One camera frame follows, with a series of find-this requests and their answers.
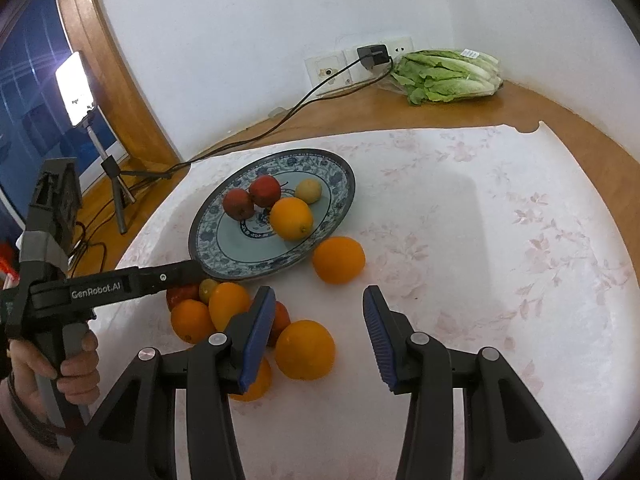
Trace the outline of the green-brown fruit pile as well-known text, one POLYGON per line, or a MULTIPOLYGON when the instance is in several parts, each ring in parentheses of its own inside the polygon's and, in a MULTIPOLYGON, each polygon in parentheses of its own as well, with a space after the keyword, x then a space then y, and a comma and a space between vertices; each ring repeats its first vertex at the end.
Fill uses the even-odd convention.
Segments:
POLYGON ((201 281, 198 285, 198 296, 203 304, 209 304, 210 297, 213 296, 218 285, 219 283, 212 278, 201 281))

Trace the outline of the oval orange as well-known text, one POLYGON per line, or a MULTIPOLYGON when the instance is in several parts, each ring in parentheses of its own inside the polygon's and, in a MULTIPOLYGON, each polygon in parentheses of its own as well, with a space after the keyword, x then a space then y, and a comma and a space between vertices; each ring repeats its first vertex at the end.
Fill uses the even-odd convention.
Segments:
POLYGON ((231 319, 250 310, 252 298, 239 284, 224 282, 217 285, 209 297, 208 312, 218 332, 224 332, 231 319))

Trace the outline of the red apple pile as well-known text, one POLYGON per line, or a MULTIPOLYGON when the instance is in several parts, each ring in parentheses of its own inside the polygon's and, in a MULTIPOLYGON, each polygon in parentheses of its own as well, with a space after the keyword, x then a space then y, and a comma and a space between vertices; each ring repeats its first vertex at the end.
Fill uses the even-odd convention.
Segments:
POLYGON ((165 299, 168 310, 171 311, 177 304, 184 300, 199 300, 200 293, 198 284, 183 285, 168 288, 165 292, 165 299))
POLYGON ((232 188, 222 199, 222 208, 230 218, 236 221, 244 221, 252 218, 255 206, 250 193, 244 188, 232 188))

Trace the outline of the small orange edge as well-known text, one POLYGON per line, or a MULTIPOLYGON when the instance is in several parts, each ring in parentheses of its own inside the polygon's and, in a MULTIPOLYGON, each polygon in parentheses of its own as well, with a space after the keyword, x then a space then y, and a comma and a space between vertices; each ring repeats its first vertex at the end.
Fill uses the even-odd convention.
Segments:
POLYGON ((255 381, 246 393, 229 394, 229 398, 239 402, 253 402, 262 398, 271 388, 272 369, 267 358, 262 358, 255 381))

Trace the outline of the dark red apple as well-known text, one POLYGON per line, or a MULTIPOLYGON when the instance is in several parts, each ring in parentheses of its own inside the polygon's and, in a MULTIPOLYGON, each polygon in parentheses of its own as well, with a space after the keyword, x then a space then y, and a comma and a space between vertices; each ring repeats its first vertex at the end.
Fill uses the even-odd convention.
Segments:
POLYGON ((284 304, 282 304, 282 302, 277 301, 267 346, 274 348, 277 344, 278 338, 290 324, 291 318, 288 314, 288 309, 284 304))

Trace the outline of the red apple with stem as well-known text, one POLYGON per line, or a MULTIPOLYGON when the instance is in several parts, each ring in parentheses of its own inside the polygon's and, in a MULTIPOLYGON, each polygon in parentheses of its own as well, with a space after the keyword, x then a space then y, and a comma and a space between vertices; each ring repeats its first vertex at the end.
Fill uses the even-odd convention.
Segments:
POLYGON ((253 203, 260 208, 271 208, 282 197, 280 182, 269 174, 263 174, 248 187, 253 203))

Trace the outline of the large front orange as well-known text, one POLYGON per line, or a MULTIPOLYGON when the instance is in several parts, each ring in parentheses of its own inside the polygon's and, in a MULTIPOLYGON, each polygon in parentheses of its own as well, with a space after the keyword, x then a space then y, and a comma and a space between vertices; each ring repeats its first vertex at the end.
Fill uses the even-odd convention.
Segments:
POLYGON ((287 242, 308 237, 314 227, 314 216, 309 206, 296 197, 281 198, 269 214, 273 232, 287 242))

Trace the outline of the large orange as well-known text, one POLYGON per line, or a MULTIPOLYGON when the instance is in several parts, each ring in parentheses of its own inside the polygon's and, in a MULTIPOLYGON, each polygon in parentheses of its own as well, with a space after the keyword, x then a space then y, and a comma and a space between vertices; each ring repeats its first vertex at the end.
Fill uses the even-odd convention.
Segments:
POLYGON ((287 242, 308 237, 314 227, 314 216, 309 206, 296 197, 281 198, 269 214, 273 232, 287 242))
POLYGON ((282 330, 274 359, 287 378, 311 382, 332 370, 336 355, 330 332, 320 323, 300 320, 282 330))

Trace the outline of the yellow-green fruit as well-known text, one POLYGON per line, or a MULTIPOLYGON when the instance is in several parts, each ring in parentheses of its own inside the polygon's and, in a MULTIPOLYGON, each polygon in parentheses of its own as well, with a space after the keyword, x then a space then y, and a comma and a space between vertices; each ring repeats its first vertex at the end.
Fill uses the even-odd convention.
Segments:
POLYGON ((295 197, 308 205, 317 203, 322 196, 322 184, 318 179, 308 178, 300 181, 295 189, 295 197))

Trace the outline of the small orange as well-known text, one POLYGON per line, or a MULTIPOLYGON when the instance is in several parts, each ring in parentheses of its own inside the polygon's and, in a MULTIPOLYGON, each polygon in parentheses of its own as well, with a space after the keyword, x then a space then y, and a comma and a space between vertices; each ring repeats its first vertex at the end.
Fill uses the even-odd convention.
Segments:
POLYGON ((321 281, 330 285, 349 283, 362 272, 366 262, 362 246, 346 236, 327 238, 311 256, 314 272, 321 281))

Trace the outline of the blue patterned ceramic plate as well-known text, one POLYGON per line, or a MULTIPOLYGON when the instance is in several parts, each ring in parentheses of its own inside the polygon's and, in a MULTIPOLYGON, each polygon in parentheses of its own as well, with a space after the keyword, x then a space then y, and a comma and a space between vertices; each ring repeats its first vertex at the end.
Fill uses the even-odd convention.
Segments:
POLYGON ((352 167, 318 148, 293 148, 250 162, 204 200, 190 227, 188 248, 211 278, 257 280, 308 257, 346 218, 356 194, 352 167), (255 184, 277 180, 280 200, 235 219, 224 201, 237 202, 255 184))

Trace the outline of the black tripod stand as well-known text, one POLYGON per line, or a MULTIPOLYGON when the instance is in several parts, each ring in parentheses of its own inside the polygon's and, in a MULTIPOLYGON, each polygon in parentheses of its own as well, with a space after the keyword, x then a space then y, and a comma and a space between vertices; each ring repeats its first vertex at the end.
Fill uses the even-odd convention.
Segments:
POLYGON ((106 174, 111 181, 117 226, 119 233, 124 235, 128 232, 128 226, 125 219, 125 207, 129 204, 134 204, 136 202, 136 199, 134 198, 134 193, 130 190, 129 186, 126 185, 126 182, 122 177, 130 176, 144 177, 149 179, 169 179, 172 177, 172 174, 170 172, 146 170, 122 171, 122 168, 119 167, 116 159, 114 159, 112 155, 107 154, 106 149, 103 147, 98 136, 93 130, 92 123, 95 114, 96 113, 94 112, 94 110, 88 110, 86 116, 81 119, 80 125, 86 130, 86 133, 88 133, 93 146, 96 148, 96 151, 100 156, 101 166, 104 174, 106 174))

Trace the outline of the bright led light panel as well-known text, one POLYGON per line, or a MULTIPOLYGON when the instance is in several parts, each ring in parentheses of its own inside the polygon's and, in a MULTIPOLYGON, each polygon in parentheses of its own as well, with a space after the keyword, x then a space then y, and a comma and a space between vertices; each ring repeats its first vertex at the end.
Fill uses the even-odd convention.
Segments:
POLYGON ((77 126, 96 107, 81 53, 73 52, 54 74, 70 123, 77 126))

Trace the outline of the bagged green lettuce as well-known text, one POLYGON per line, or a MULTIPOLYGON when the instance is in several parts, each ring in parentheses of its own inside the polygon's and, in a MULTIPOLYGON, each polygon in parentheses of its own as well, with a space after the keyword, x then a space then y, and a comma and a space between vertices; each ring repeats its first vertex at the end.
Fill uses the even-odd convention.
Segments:
POLYGON ((493 96, 503 83, 499 61, 471 49, 409 52, 390 76, 412 105, 493 96))

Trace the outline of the white wall socket panel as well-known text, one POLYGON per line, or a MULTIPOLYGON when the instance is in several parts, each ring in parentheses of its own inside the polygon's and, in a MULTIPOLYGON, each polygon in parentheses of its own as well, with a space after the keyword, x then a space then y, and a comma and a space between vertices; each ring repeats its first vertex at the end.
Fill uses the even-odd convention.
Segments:
POLYGON ((352 47, 307 58, 305 66, 311 87, 319 86, 314 95, 329 96, 373 80, 383 73, 386 64, 364 67, 358 60, 358 47, 352 47))

